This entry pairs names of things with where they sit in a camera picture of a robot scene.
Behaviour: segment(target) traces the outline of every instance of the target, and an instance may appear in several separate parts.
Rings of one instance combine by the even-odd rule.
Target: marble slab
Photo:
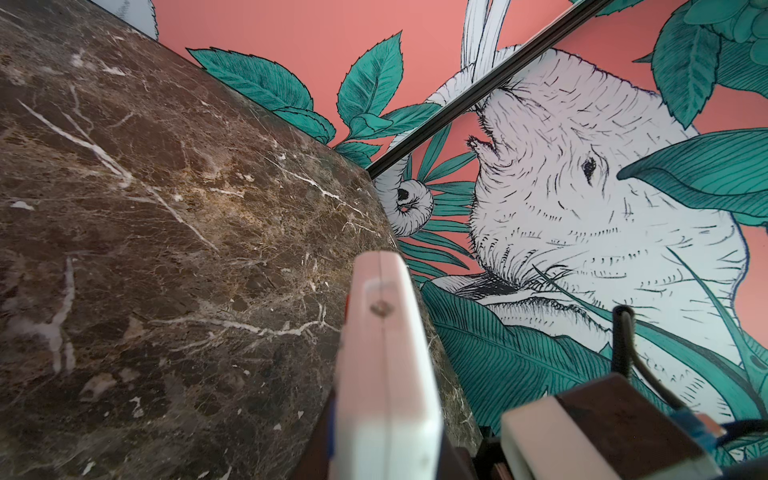
[[[396,248],[365,172],[90,2],[0,0],[0,197],[0,478],[288,476]]]

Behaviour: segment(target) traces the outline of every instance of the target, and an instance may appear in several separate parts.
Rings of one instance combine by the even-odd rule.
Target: blue tape
[[[677,423],[705,452],[712,453],[717,446],[717,439],[701,420],[688,409],[677,410],[670,414],[670,419]]]

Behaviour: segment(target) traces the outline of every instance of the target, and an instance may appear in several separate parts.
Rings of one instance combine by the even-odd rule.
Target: teal leaf
[[[614,349],[611,348],[611,344],[608,342],[606,342],[605,346],[602,349],[600,349],[599,353],[609,360],[612,360],[614,358]]]
[[[757,356],[758,360],[762,363],[762,365],[768,365],[768,349],[766,347],[760,345],[760,343],[752,338],[749,333],[744,332],[742,330],[742,335],[744,336],[744,341],[746,342],[747,346],[749,346],[750,350]]]
[[[454,217],[455,215],[469,215],[472,210],[468,207],[458,207],[456,205],[435,205],[432,215],[436,217]]]
[[[346,74],[336,107],[344,123],[360,114],[380,115],[402,80],[400,34],[378,43]]]
[[[442,152],[442,148],[445,145],[445,141],[448,140],[448,134],[451,132],[451,124],[447,124],[439,132],[432,136],[429,141],[429,146],[424,154],[424,160],[421,167],[419,167],[419,175],[416,177],[420,182],[424,182],[427,178],[427,174],[432,169],[432,165],[437,161],[437,157]]]
[[[733,214],[733,219],[750,227],[768,227],[768,217],[752,217],[746,214]]]
[[[462,266],[467,269],[469,268],[464,264],[464,262],[456,258],[454,255],[451,255],[450,253],[444,252],[442,250],[420,247],[418,245],[412,245],[401,240],[397,240],[397,245],[400,247],[400,251],[402,251],[405,255],[416,258],[417,260],[450,263],[451,265]]]
[[[571,3],[579,3],[581,0],[571,0]],[[607,7],[598,12],[598,17],[602,15],[610,15],[611,13],[621,12],[625,8],[634,7],[643,0],[613,0]]]
[[[279,63],[218,48],[188,48],[187,51],[208,73],[267,110],[313,109],[310,91]]]
[[[349,158],[362,168],[367,168],[371,164],[371,157],[379,151],[381,145],[364,144],[359,141],[347,141],[336,145],[333,150]]]
[[[440,105],[431,102],[398,108],[382,115],[382,119],[392,122],[391,125],[369,136],[358,136],[358,138],[365,140],[368,138],[389,137],[413,130],[429,120],[438,110],[440,110]]]
[[[427,177],[424,179],[424,183],[431,182],[434,180],[438,180],[443,177],[447,177],[448,175],[458,171],[462,167],[464,167],[469,162],[476,159],[478,155],[473,151],[468,151],[465,154],[458,155],[453,158],[449,158],[448,160],[442,162],[440,165],[435,167],[435,170],[432,170],[429,172]]]
[[[417,283],[429,282],[429,278],[425,276],[416,275],[415,273],[411,273],[411,276],[413,277],[414,280],[416,280]]]
[[[418,260],[414,260],[412,258],[406,258],[404,260],[406,261],[406,264],[408,265],[408,267],[414,272],[424,273],[426,275],[432,275],[434,277],[445,276],[445,272],[443,272],[438,268],[433,267],[429,263],[419,262]]]
[[[664,24],[651,62],[664,103],[685,128],[712,96],[720,53],[718,34],[683,21],[688,8],[683,5]]]
[[[758,65],[768,66],[768,39],[761,38],[752,44],[750,58]]]
[[[452,240],[448,240],[443,235],[438,235],[437,233],[419,230],[418,232],[411,235],[411,238],[413,240],[418,240],[419,242],[429,243],[430,245],[450,248],[451,250],[459,252],[461,255],[466,255],[469,257],[469,252],[464,247]]]
[[[754,460],[755,458],[762,457],[768,454],[768,436],[765,434],[753,434],[745,435],[735,442],[730,442],[726,445],[728,449],[746,447],[746,460]]]
[[[731,454],[723,448],[715,450],[713,457],[715,459],[715,463],[717,463],[720,467],[730,467],[731,465],[736,464],[736,460],[734,460]]]
[[[406,169],[402,171],[403,180],[411,180],[413,178],[413,156],[408,156],[406,161]]]
[[[475,201],[475,195],[470,194],[440,194],[435,195],[435,205],[458,205],[467,207]]]
[[[454,220],[430,220],[424,224],[422,230],[427,230],[429,232],[469,233],[469,225]]]
[[[336,136],[336,129],[327,118],[311,110],[284,107],[273,113],[318,142],[327,144]]]
[[[754,6],[761,10],[761,13],[752,22],[752,33],[758,38],[768,38],[768,13],[766,13],[768,2],[765,0],[753,0],[751,3],[753,5],[750,7]]]
[[[717,83],[734,90],[755,91],[768,98],[768,66],[750,58],[752,45],[723,40]]]
[[[505,326],[479,303],[432,282],[422,296],[479,425],[499,432],[502,413],[607,375],[610,360],[567,336],[551,337],[525,326]],[[664,404],[639,379],[632,384],[657,406]]]
[[[534,267],[534,269],[547,283],[571,298],[585,310],[609,322],[613,320],[611,312],[577,298],[544,275],[538,268]],[[749,384],[744,371],[739,366],[734,365],[733,362],[711,350],[641,320],[636,320],[635,333],[656,344],[662,350],[698,372],[722,395],[736,419],[766,418],[766,415],[768,415],[766,414],[765,405]]]
[[[720,23],[741,12],[750,0],[697,0],[686,8],[685,22],[688,25],[709,25]]]
[[[473,195],[475,182],[448,182],[445,184],[430,184],[429,188],[447,194]]]
[[[733,40],[736,43],[744,43],[752,38],[752,25],[755,23],[755,20],[760,17],[761,13],[763,13],[761,8],[755,8],[752,5],[748,5],[739,15],[728,21],[728,23],[733,22],[733,38],[730,38],[730,40]]]
[[[768,217],[768,128],[699,135],[622,168],[690,208]]]
[[[633,60],[632,63],[651,63],[654,60],[654,53],[651,52],[644,57],[640,57],[637,60]]]
[[[391,120],[376,117],[374,114],[360,114],[349,123],[349,136],[347,138],[385,137],[386,135],[376,135],[376,132],[385,130],[391,124]]]
[[[704,281],[702,281],[702,279],[695,274],[695,272],[688,266],[687,263],[685,263],[685,261],[683,261],[682,258],[680,258],[679,255],[677,255],[674,250],[669,247],[667,250],[669,250],[670,253],[672,253],[672,255],[674,255],[674,257],[677,259],[677,261],[680,262],[680,264],[684,266],[691,275],[694,276],[694,279],[699,284],[701,289],[707,293],[707,296],[710,298],[710,302],[712,302],[712,304],[717,309],[717,313],[720,314],[720,318],[723,319],[723,323],[725,324],[725,327],[728,329],[728,333],[733,339],[733,344],[736,345],[737,350],[739,350],[741,362],[744,370],[746,370],[746,377],[750,380],[750,384],[762,399],[768,399],[768,385],[766,384],[766,378],[768,378],[768,365],[766,365],[760,356],[758,356],[747,344],[741,328],[736,324],[736,322],[733,321],[733,317],[730,315],[730,313],[728,313],[728,310],[726,310],[723,304],[717,299],[715,294],[712,293],[712,290],[710,290]]]

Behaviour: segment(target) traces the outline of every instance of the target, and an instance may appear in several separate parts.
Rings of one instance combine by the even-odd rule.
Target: wall mural
[[[631,20],[645,2],[616,0],[599,16]],[[101,3],[120,16],[148,0]],[[634,61],[650,64],[658,93],[551,49],[471,109],[481,129],[459,132],[464,147],[446,142],[466,116],[375,182],[478,424],[494,432],[506,409],[610,370],[618,303],[637,311],[641,357],[692,408],[718,422],[768,419],[768,350],[734,307],[750,263],[743,227],[768,226],[768,118],[694,127],[717,85],[768,98],[768,2],[677,4],[653,51]],[[498,49],[509,6],[468,0],[460,70],[421,104],[388,108],[403,78],[399,33],[365,51],[333,92],[349,130],[333,148],[367,166],[381,145],[366,141],[394,136],[391,148],[514,53]],[[154,25],[154,10],[142,12],[138,25]],[[275,59],[188,51],[333,142],[339,125]],[[767,438],[749,437],[717,460],[766,453]]]

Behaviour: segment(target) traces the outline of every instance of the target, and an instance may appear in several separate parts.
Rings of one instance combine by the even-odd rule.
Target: black metal rail
[[[367,171],[371,179],[381,175],[385,170],[394,165],[396,161],[414,151],[419,145],[440,131],[441,128],[464,114],[472,105],[478,103],[496,88],[501,87],[513,75],[525,68],[526,65],[538,58],[547,49],[567,37],[568,34],[584,22],[594,17],[612,1],[582,0],[580,3],[570,7],[554,23],[536,34],[528,43],[512,54],[510,58],[504,60],[503,63],[491,70],[486,76],[476,81],[467,91],[460,94],[442,110],[437,112],[434,117],[427,120],[421,127],[416,128],[405,140],[368,166]]]

